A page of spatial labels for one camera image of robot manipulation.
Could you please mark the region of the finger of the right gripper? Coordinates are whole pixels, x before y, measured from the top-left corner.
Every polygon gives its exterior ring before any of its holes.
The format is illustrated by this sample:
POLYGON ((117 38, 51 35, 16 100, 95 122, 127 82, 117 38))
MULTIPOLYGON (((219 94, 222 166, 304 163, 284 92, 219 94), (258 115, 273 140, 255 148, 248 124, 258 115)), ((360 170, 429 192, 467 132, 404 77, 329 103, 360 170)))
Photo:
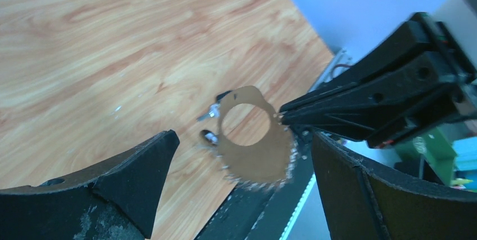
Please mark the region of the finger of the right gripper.
POLYGON ((281 122, 307 126, 371 148, 408 141, 458 119, 455 82, 320 84, 280 107, 281 122))
POLYGON ((453 82, 451 68, 417 22, 406 21, 372 52, 331 81, 338 84, 453 82))

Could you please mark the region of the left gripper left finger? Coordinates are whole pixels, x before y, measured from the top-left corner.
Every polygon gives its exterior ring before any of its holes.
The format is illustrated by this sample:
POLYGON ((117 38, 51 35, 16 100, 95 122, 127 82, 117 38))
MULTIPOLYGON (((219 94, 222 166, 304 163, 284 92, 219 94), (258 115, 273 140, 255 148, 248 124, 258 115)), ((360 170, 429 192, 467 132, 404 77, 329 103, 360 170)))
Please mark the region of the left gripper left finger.
POLYGON ((175 131, 39 186, 1 190, 2 239, 149 239, 175 131))

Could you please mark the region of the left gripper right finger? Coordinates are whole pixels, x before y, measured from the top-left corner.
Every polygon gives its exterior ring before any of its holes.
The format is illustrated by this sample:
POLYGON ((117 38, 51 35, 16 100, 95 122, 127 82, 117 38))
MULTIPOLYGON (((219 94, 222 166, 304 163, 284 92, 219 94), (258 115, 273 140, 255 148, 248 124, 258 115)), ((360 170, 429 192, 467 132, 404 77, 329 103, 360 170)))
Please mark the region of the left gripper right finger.
POLYGON ((407 175, 321 133, 311 153, 332 239, 476 238, 476 193, 407 175))

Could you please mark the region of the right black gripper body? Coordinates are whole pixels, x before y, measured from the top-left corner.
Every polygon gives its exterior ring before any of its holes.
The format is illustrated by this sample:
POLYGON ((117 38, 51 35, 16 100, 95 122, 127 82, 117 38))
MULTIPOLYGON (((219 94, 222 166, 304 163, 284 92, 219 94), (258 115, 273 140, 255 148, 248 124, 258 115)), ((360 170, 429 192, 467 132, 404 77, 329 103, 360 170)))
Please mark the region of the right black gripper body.
POLYGON ((459 44, 447 25, 427 12, 415 12, 409 17, 417 22, 429 38, 432 48, 451 68, 454 86, 449 98, 456 110, 457 119, 476 119, 476 64, 470 54, 459 44))

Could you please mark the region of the silver keyring plate with rings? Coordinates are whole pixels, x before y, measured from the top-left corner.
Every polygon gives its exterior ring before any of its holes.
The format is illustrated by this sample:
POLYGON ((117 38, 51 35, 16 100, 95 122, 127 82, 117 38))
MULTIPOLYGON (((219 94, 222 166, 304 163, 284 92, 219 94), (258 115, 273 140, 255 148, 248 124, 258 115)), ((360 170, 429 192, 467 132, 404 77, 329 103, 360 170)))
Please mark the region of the silver keyring plate with rings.
POLYGON ((218 145, 215 148, 231 182, 243 184, 250 190, 280 189, 293 178, 298 158, 298 143, 290 128, 281 125, 274 107, 261 91, 253 86, 237 88, 220 101, 218 145), (231 141, 223 132, 223 121, 234 107, 241 104, 256 106, 266 112, 270 125, 256 143, 242 146, 231 141))

